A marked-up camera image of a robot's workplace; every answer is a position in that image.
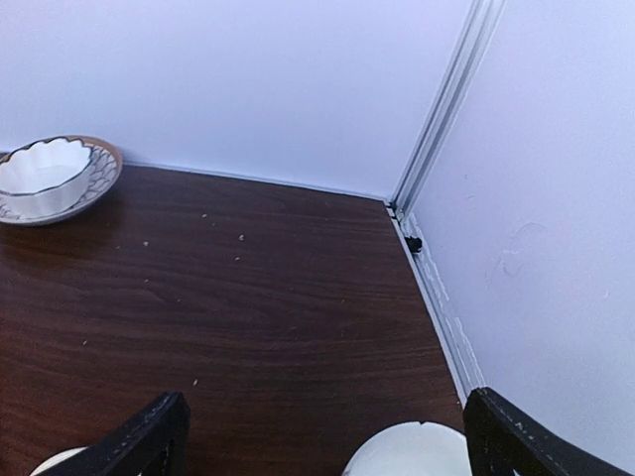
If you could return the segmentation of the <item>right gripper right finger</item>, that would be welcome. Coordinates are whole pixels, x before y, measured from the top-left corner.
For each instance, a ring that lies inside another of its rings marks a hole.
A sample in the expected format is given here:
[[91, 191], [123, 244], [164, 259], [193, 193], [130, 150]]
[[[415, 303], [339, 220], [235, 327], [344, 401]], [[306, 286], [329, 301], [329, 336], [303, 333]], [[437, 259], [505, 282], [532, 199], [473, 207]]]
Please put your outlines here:
[[463, 427], [474, 475], [624, 475], [578, 448], [488, 387], [470, 392]]

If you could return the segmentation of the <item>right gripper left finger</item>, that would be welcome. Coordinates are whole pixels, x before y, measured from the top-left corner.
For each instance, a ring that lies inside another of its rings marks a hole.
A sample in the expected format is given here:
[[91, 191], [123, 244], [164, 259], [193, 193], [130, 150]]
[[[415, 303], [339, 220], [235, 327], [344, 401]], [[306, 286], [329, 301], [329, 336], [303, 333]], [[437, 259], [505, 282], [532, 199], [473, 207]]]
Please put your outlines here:
[[184, 475], [191, 410], [165, 392], [68, 461], [70, 475]]

